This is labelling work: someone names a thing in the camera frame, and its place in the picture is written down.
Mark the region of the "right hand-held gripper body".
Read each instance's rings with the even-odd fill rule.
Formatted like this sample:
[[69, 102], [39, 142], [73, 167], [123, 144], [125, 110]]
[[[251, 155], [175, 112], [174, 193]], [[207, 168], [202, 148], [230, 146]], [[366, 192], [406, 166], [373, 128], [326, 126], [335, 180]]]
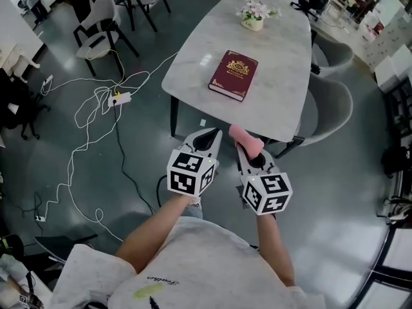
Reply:
[[238, 192], [243, 210], [256, 215], [275, 214], [286, 209], [293, 190], [289, 177], [279, 170], [274, 174], [242, 175]]

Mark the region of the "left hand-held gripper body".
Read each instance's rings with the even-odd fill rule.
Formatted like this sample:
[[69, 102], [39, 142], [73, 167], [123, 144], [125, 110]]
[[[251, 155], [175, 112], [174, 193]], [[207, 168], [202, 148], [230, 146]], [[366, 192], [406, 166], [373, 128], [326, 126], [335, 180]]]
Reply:
[[182, 144], [171, 153], [167, 164], [167, 188], [178, 194], [200, 197], [213, 182], [218, 161]]

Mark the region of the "dark red book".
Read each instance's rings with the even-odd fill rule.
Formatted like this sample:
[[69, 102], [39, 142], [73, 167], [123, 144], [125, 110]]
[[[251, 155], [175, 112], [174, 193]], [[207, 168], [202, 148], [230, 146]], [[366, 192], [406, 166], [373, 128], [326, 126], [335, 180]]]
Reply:
[[227, 50], [214, 72], [208, 88], [243, 102], [258, 67], [258, 61]]

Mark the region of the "person's left forearm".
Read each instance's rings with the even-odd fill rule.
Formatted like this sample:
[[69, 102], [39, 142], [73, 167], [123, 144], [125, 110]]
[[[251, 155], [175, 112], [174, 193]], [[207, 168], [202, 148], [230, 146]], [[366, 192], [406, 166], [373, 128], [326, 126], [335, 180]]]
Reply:
[[122, 242], [116, 257], [131, 264], [137, 274], [154, 259], [192, 198], [177, 194]]

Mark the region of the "person's right forearm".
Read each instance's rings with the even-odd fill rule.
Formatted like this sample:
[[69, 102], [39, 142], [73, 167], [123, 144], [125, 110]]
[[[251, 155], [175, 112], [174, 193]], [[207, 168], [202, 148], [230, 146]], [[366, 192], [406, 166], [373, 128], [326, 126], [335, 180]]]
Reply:
[[295, 286], [295, 272], [289, 253], [281, 239], [275, 217], [257, 215], [259, 252], [286, 287]]

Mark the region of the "black table leg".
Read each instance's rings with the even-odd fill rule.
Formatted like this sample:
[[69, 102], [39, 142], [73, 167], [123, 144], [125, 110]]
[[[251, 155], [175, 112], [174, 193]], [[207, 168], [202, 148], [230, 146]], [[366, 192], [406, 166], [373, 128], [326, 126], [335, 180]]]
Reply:
[[176, 126], [178, 120], [178, 108], [179, 108], [179, 100], [171, 96], [171, 105], [170, 105], [170, 132], [171, 136], [175, 137], [176, 134]]

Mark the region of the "person's blue jeans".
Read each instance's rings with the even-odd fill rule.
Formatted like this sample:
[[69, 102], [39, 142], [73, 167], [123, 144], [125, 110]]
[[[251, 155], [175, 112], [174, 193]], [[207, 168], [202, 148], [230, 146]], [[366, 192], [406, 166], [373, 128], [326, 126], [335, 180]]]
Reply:
[[199, 203], [188, 205], [182, 214], [188, 217], [203, 219], [202, 207]]

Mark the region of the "grey shell chair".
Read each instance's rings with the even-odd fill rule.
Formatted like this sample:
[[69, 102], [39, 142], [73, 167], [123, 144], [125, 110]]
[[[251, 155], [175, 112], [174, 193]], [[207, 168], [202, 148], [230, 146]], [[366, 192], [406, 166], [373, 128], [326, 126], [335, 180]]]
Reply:
[[294, 135], [292, 141], [276, 155], [279, 159], [298, 146], [308, 146], [329, 137], [347, 121], [353, 112], [353, 99], [343, 83], [310, 74], [308, 91], [313, 96], [317, 108], [317, 125], [307, 138]]
[[353, 57], [353, 50], [347, 44], [333, 41], [312, 30], [312, 73], [327, 77], [346, 67]]

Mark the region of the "person's grey t-shirt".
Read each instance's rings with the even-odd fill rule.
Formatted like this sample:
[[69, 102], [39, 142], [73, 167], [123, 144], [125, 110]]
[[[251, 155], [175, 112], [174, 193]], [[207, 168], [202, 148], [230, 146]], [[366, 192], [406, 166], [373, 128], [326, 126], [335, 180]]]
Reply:
[[50, 309], [326, 309], [324, 297], [285, 286], [246, 241], [209, 221], [181, 217], [142, 272], [76, 245]]

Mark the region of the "black bag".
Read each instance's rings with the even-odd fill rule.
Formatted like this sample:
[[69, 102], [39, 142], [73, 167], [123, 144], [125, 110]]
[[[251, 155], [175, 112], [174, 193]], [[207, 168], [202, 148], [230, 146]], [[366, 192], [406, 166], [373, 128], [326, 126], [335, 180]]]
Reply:
[[412, 168], [412, 157], [406, 147], [390, 147], [384, 151], [381, 158], [384, 174], [392, 177], [394, 173]]

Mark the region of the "white pot of pink flowers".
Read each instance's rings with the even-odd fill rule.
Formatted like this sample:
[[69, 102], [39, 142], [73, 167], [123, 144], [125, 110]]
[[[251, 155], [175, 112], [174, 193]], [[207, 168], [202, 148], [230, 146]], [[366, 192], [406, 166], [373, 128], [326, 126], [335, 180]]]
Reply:
[[279, 8], [269, 8], [261, 1], [245, 0], [245, 5], [237, 9], [236, 15], [241, 19], [241, 25], [249, 30], [258, 32], [263, 29], [265, 19], [281, 17]]

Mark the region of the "white storage cabinet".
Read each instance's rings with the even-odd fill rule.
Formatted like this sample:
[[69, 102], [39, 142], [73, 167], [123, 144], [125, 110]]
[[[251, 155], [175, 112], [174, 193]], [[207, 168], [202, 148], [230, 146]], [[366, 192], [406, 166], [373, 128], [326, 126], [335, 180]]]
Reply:
[[412, 77], [412, 14], [399, 0], [380, 0], [358, 30], [368, 40], [365, 63], [381, 91]]

